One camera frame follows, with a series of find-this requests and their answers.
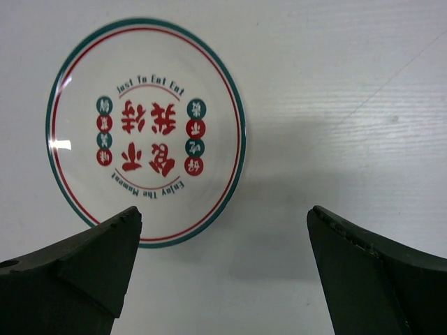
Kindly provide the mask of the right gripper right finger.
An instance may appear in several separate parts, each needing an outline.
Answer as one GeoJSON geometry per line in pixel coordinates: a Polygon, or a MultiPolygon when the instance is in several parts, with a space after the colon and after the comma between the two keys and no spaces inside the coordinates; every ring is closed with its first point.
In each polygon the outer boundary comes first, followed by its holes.
{"type": "Polygon", "coordinates": [[[307,229],[336,334],[446,333],[446,259],[319,205],[307,229]]]}

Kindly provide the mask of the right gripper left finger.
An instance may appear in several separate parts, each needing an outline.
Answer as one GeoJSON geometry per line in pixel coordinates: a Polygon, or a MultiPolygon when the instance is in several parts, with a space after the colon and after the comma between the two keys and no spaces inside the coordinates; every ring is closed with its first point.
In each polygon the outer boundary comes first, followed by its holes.
{"type": "Polygon", "coordinates": [[[132,206],[94,228],[1,262],[2,334],[110,334],[142,231],[132,206]]]}

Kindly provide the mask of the white plate red characters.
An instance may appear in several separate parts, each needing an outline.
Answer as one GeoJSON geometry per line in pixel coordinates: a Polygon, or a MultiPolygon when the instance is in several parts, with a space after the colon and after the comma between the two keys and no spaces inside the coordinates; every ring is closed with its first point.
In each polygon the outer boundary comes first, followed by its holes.
{"type": "Polygon", "coordinates": [[[55,181],[94,227],[135,206],[140,246],[165,248],[224,210],[247,143],[240,93],[199,37],[165,20],[109,23],[68,55],[45,120],[55,181]]]}

